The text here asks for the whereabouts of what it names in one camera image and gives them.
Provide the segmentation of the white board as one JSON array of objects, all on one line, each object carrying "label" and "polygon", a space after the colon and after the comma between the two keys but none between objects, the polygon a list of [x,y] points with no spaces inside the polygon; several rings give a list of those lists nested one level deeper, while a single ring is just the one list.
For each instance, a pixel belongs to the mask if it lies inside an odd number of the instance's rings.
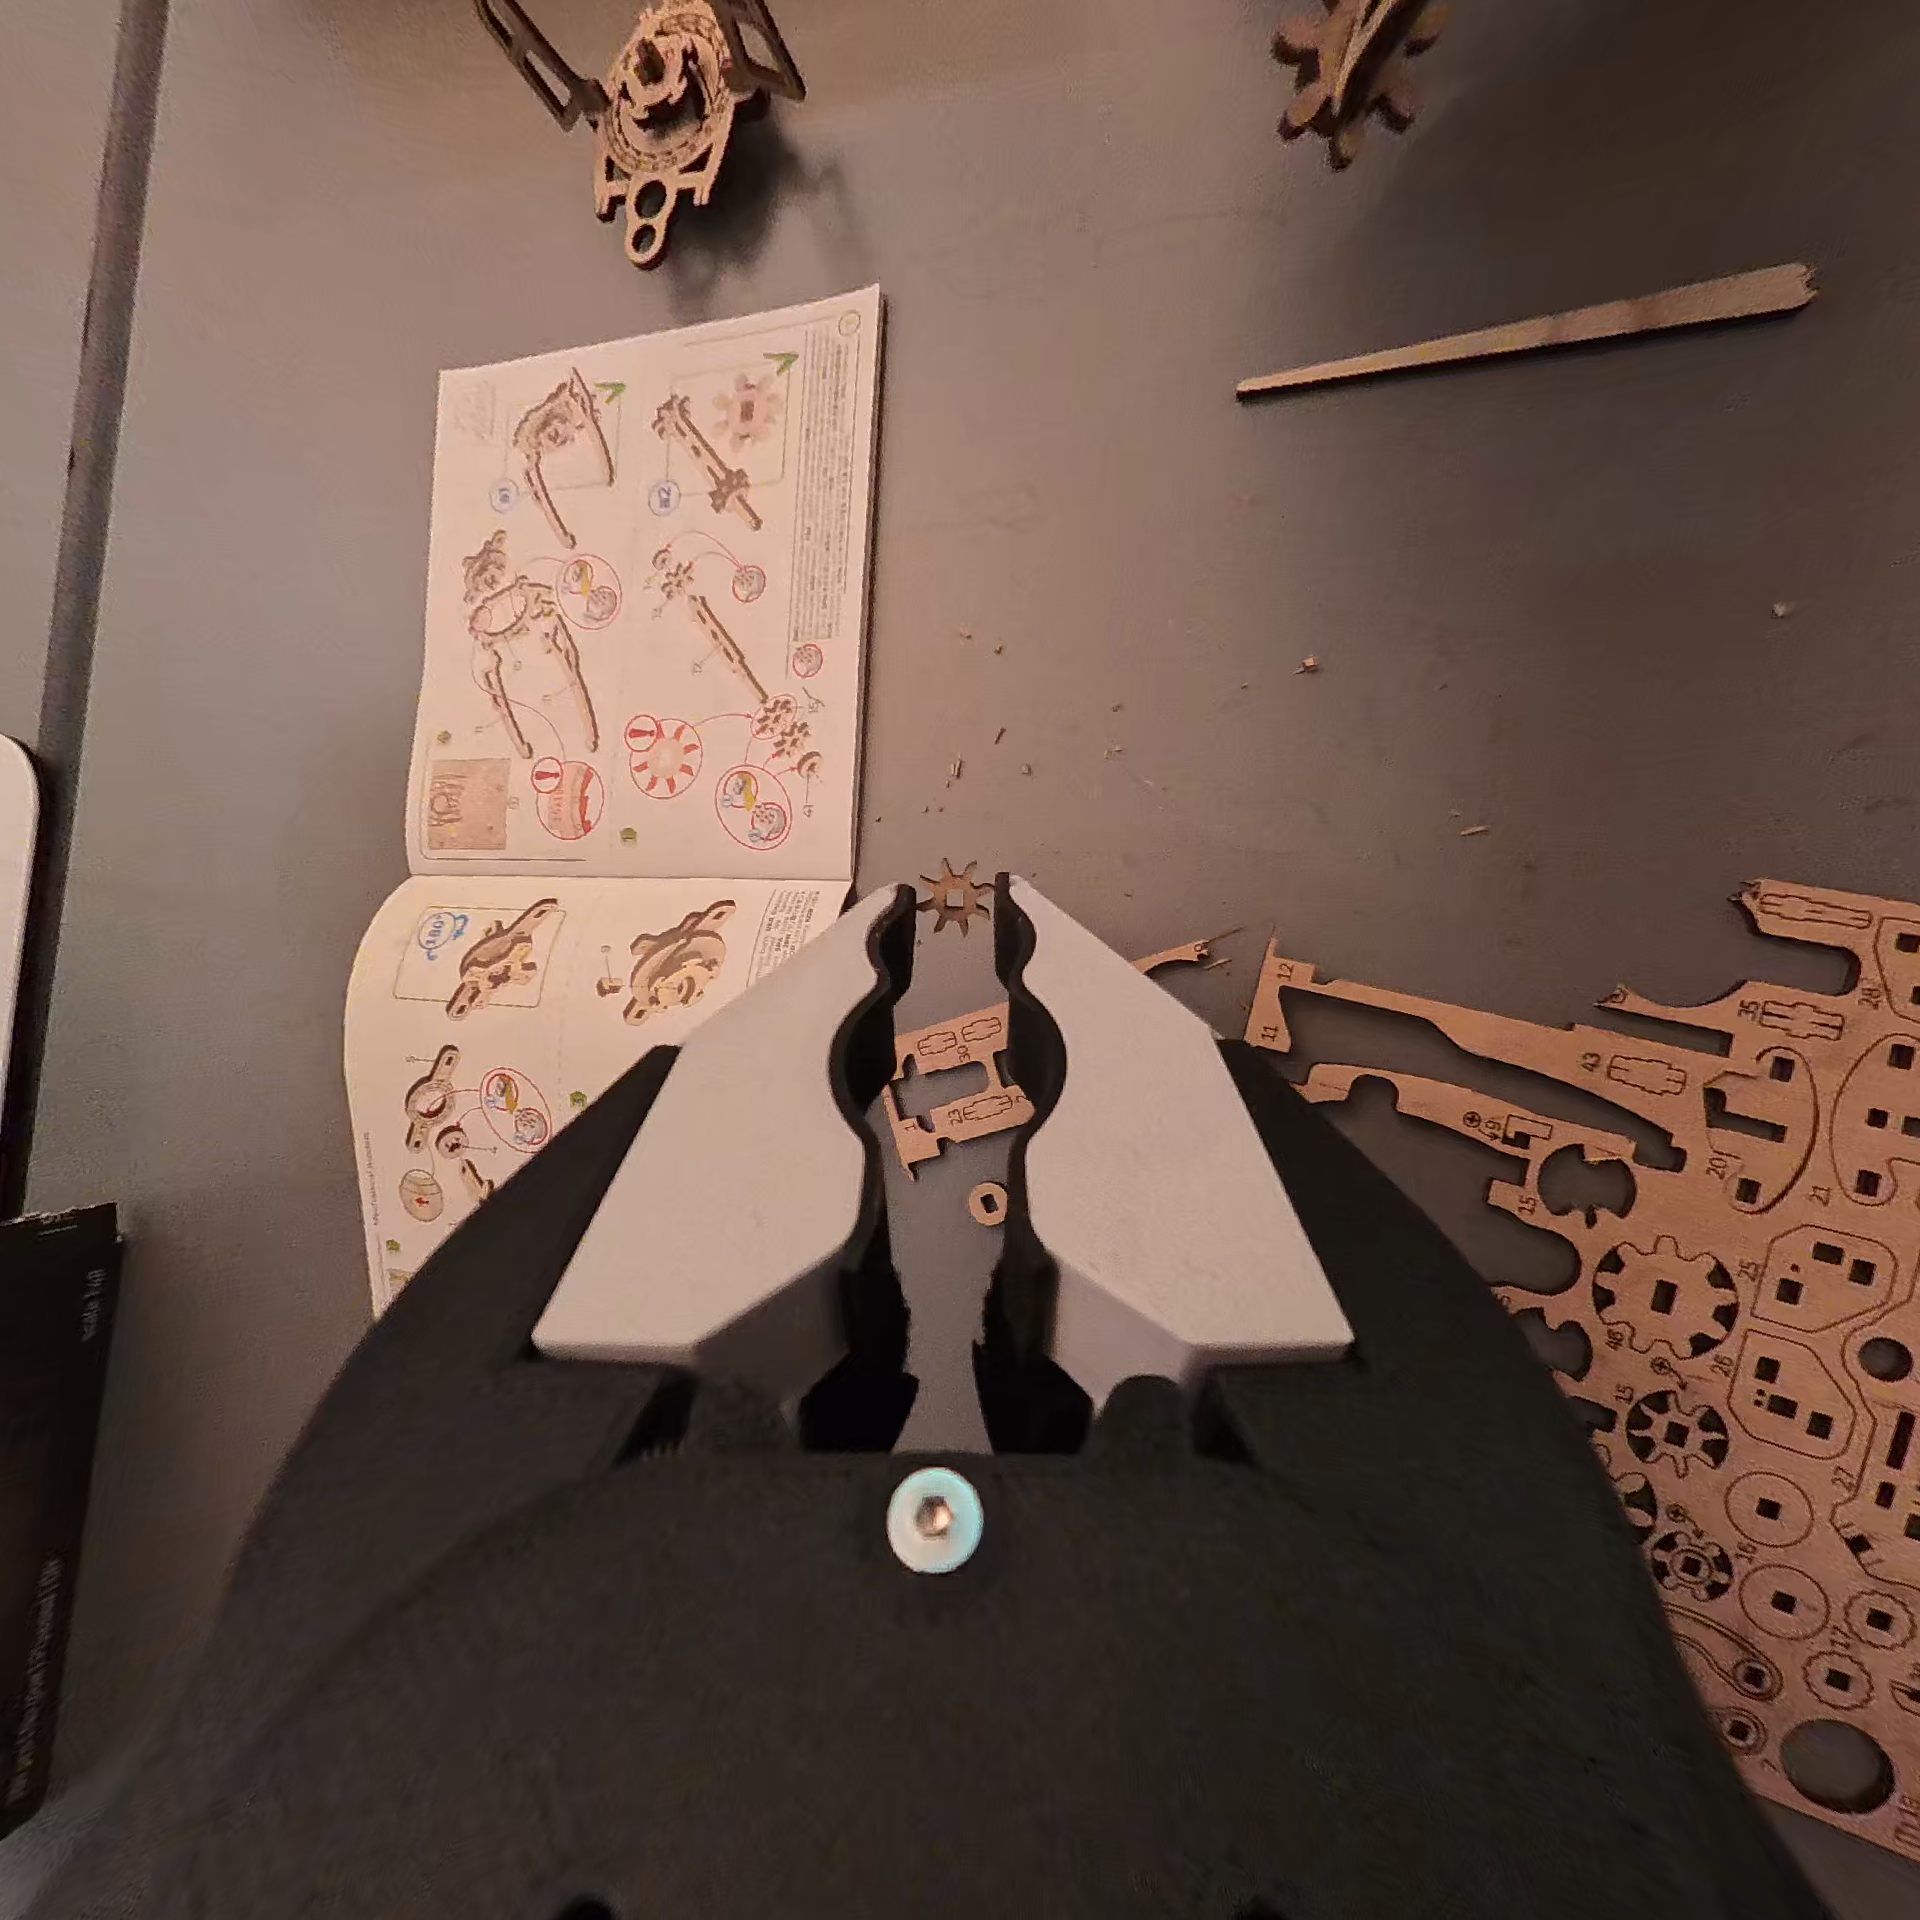
[{"label": "white board", "polygon": [[34,859],[41,843],[41,776],[34,759],[9,735],[2,736],[2,1140],[13,1124],[13,1065],[21,1042],[21,983],[27,966]]}]

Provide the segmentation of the wooden gear assembly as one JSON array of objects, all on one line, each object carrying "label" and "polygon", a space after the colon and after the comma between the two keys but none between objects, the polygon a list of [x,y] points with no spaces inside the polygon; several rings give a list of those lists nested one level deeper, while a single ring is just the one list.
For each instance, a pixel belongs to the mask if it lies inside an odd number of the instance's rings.
[{"label": "wooden gear assembly", "polygon": [[1280,138],[1321,138],[1339,174],[1357,161],[1370,125],[1408,131],[1422,106],[1413,66],[1448,16],[1447,2],[1314,2],[1284,17],[1270,37],[1273,60],[1293,72]]}]

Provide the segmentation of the instruction booklet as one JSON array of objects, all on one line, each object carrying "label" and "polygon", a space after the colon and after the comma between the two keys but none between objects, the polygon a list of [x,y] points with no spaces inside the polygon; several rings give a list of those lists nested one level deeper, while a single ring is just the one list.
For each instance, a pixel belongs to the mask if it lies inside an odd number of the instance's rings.
[{"label": "instruction booklet", "polygon": [[348,973],[370,1310],[849,898],[878,286],[442,373],[408,877]]}]

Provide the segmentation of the wooden parts sheet fragment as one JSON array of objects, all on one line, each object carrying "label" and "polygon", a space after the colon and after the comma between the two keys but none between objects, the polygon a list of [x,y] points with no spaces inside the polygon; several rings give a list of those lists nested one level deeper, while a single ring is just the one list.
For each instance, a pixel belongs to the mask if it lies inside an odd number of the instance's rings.
[{"label": "wooden parts sheet fragment", "polygon": [[[898,1067],[880,1102],[910,1179],[949,1142],[994,1137],[1031,1124],[1034,1110],[1009,1071],[1009,1042],[1007,999],[898,1035]],[[939,1077],[962,1067],[981,1071],[977,1087],[934,1102],[925,1115],[902,1109],[899,1087],[910,1077]]]}]

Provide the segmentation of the wooden model frame assembly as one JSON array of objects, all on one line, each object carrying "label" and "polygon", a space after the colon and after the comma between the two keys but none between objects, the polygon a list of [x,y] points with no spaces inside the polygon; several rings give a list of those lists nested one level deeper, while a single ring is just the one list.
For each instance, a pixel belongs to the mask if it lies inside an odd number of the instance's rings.
[{"label": "wooden model frame assembly", "polygon": [[647,2],[602,77],[575,71],[516,2],[476,2],[549,117],[593,136],[593,212],[622,220],[640,270],[657,268],[681,204],[707,206],[731,122],[806,88],[764,2]]}]

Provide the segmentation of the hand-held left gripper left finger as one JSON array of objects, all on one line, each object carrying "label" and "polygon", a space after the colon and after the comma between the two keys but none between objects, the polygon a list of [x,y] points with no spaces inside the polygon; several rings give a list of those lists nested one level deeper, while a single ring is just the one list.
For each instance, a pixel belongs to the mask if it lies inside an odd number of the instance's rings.
[{"label": "hand-held left gripper left finger", "polygon": [[534,1329],[541,1357],[729,1380],[801,1447],[889,1452],[918,1397],[870,1110],[914,890],[858,899],[676,1050]]}]

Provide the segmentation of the black model kit box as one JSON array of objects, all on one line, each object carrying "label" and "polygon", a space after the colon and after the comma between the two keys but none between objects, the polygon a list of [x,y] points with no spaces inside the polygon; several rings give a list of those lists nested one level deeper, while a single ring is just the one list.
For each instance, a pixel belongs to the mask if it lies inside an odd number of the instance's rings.
[{"label": "black model kit box", "polygon": [[120,1265],[116,1203],[2,1225],[2,1834],[52,1770]]}]

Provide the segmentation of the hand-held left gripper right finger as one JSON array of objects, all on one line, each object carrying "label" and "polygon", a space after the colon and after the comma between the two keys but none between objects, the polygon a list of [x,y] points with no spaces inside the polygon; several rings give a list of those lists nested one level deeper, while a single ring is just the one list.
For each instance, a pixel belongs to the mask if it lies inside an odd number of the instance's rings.
[{"label": "hand-held left gripper right finger", "polygon": [[994,888],[1009,1065],[1031,1100],[972,1349],[998,1454],[1081,1448],[1136,1379],[1324,1363],[1353,1329],[1224,1042],[1048,899]]}]

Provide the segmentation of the thin wooden stick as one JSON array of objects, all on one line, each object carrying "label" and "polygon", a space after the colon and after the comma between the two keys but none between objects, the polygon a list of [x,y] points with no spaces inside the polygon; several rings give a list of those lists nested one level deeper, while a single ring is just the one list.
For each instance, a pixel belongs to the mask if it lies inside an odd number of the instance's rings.
[{"label": "thin wooden stick", "polygon": [[1395,349],[1373,349],[1324,363],[1268,372],[1235,383],[1239,400],[1314,392],[1344,380],[1373,380],[1410,372],[1467,367],[1502,357],[1583,349],[1657,330],[1686,330],[1723,323],[1786,315],[1817,296],[1812,266],[1793,261],[1738,275],[1681,283],[1621,300],[1577,305],[1484,328],[1457,330]]}]

